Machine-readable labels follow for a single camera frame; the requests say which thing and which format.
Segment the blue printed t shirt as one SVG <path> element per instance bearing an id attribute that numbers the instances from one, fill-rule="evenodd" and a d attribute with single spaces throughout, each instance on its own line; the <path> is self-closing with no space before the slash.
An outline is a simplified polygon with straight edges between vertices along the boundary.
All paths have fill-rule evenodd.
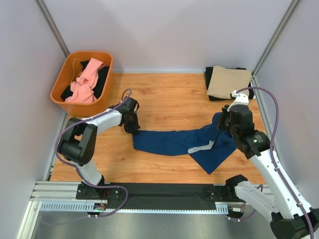
<path id="1" fill-rule="evenodd" d="M 135 150 L 165 156 L 189 155 L 211 174 L 235 150 L 234 138 L 217 128 L 221 112 L 215 113 L 212 123 L 193 130 L 149 131 L 133 135 Z"/>

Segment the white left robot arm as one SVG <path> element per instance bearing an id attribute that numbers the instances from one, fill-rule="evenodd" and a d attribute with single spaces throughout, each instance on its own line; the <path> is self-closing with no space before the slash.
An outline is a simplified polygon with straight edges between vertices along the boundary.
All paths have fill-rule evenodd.
<path id="1" fill-rule="evenodd" d="M 57 153 L 64 163 L 75 168 L 81 178 L 76 199 L 106 200 L 104 176 L 98 171 L 93 160 L 98 134 L 115 126 L 122 126 L 126 133 L 139 132 L 137 100 L 126 97 L 115 106 L 90 118 L 72 117 L 57 143 Z"/>

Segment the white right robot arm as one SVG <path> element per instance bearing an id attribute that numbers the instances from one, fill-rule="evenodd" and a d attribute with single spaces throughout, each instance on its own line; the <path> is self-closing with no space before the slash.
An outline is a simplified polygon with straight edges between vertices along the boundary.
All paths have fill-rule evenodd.
<path id="1" fill-rule="evenodd" d="M 256 189 L 247 179 L 225 187 L 225 197 L 250 204 L 270 224 L 278 239 L 313 239 L 319 228 L 319 210 L 301 195 L 281 166 L 266 134 L 255 129 L 247 105 L 225 105 L 218 128 L 229 133 L 245 157 L 258 169 L 272 196 Z"/>

